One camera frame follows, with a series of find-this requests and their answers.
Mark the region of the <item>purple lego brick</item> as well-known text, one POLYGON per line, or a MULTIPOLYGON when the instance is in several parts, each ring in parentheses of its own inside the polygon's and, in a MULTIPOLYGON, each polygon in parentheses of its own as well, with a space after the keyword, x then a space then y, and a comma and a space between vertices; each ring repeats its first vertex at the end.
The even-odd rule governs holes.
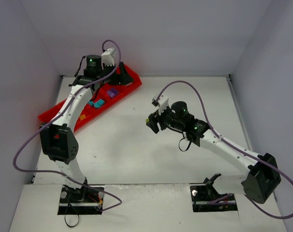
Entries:
POLYGON ((111 98, 111 99, 113 99, 113 98, 115 98, 117 95, 119 95, 119 91, 117 90, 117 89, 115 89, 115 88, 110 88, 109 90, 107 90, 107 95, 111 98))

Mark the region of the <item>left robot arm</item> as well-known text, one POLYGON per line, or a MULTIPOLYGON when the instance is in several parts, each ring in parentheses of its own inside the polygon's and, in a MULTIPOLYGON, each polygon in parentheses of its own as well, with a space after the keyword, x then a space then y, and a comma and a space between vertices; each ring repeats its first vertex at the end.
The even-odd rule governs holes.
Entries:
POLYGON ((87 183, 76 159, 79 144, 74 136, 81 112, 102 85, 126 86, 134 81, 124 64, 114 61, 115 52, 108 48, 100 56, 87 55, 86 68, 75 76, 63 106, 49 123, 41 125, 42 151, 59 167, 70 189, 81 189, 87 183))

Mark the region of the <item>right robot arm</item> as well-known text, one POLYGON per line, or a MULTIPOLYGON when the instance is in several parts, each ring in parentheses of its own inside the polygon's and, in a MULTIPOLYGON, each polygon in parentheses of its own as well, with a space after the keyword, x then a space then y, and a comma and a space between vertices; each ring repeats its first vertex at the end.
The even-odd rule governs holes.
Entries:
POLYGON ((240 171, 239 181, 230 193, 243 193, 255 203, 264 204, 281 182, 275 170, 276 159, 271 154, 260 155, 229 141, 212 130, 207 122, 190 114, 185 102, 169 105, 168 97, 155 95, 152 105, 157 110, 148 116, 146 126, 154 133, 165 129, 180 133, 190 145, 211 151, 240 171))

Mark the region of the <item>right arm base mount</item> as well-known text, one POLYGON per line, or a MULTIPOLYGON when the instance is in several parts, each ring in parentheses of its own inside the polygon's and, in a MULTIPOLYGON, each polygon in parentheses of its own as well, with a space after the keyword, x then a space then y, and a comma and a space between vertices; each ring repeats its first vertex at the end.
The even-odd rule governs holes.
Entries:
POLYGON ((237 211, 237 203, 233 194, 219 194, 213 184, 221 174, 210 179, 205 178, 200 184, 190 185, 192 209, 194 213, 237 211))

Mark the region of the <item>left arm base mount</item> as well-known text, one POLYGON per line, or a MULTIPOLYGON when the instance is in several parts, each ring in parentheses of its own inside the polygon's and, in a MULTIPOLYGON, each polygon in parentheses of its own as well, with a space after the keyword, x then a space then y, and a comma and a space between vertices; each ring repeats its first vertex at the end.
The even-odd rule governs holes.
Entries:
POLYGON ((72 189, 62 186, 58 215, 101 215, 103 209, 104 193, 82 187, 72 189))

